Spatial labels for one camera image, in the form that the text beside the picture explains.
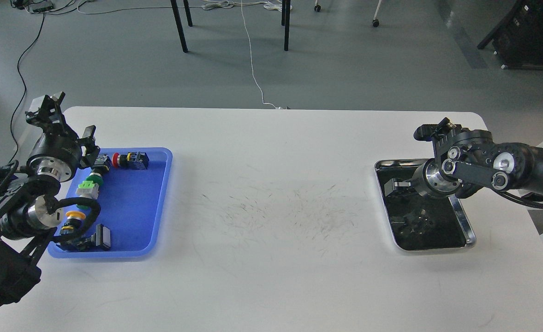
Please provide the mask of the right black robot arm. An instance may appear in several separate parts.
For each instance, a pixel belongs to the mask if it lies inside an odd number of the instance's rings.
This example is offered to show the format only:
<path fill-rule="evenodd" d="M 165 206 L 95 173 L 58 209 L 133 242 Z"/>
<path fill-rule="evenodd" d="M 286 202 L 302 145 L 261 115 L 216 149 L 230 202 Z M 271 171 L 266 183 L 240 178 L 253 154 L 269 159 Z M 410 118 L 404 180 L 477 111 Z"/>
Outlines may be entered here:
<path fill-rule="evenodd" d="M 417 141 L 432 143 L 434 157 L 409 179 L 390 179 L 385 196 L 468 198 L 482 188 L 517 204 L 543 209 L 543 147 L 519 142 L 495 143 L 491 132 L 470 130 L 443 118 L 422 124 Z"/>

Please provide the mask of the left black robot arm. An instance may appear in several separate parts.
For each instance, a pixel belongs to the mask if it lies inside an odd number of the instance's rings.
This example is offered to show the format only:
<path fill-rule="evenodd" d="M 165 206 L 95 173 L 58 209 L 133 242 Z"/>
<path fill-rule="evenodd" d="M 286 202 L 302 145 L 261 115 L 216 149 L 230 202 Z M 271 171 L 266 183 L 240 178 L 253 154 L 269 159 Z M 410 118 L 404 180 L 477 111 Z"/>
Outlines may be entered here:
<path fill-rule="evenodd" d="M 64 92 L 35 98 L 26 122 L 42 129 L 24 166 L 13 160 L 0 166 L 0 307 L 19 302 L 41 281 L 37 266 L 51 242 L 82 236 L 100 215 L 94 198 L 56 199 L 61 184 L 92 165 L 100 147 L 96 126 L 83 137 L 60 108 Z"/>

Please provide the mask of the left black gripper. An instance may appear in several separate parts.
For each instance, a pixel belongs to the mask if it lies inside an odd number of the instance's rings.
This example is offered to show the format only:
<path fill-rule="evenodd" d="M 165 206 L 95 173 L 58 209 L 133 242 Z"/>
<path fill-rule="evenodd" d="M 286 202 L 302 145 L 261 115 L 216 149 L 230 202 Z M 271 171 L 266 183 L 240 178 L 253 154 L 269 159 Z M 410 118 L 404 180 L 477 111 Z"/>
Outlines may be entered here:
<path fill-rule="evenodd" d="M 85 128 L 82 138 L 78 139 L 79 146 L 75 140 L 65 137 L 66 120 L 60 108 L 65 96 L 65 92 L 59 92 L 37 97 L 25 112 L 27 124 L 43 132 L 27 159 L 27 166 L 35 175 L 51 176 L 60 183 L 73 179 L 77 168 L 92 167 L 101 150 L 95 142 L 95 125 Z"/>

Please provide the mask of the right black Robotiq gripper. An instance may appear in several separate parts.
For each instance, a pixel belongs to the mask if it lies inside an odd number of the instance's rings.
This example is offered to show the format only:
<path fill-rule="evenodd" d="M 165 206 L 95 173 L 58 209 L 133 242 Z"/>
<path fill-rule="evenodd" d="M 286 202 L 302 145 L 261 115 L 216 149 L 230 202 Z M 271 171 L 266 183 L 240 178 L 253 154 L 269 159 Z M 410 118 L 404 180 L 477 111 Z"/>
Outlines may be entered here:
<path fill-rule="evenodd" d="M 428 171 L 432 168 L 434 159 L 428 159 L 421 164 L 410 180 L 402 181 L 392 179 L 392 197 L 406 197 L 413 195 L 415 191 L 423 198 L 438 198 L 437 192 L 428 182 Z"/>

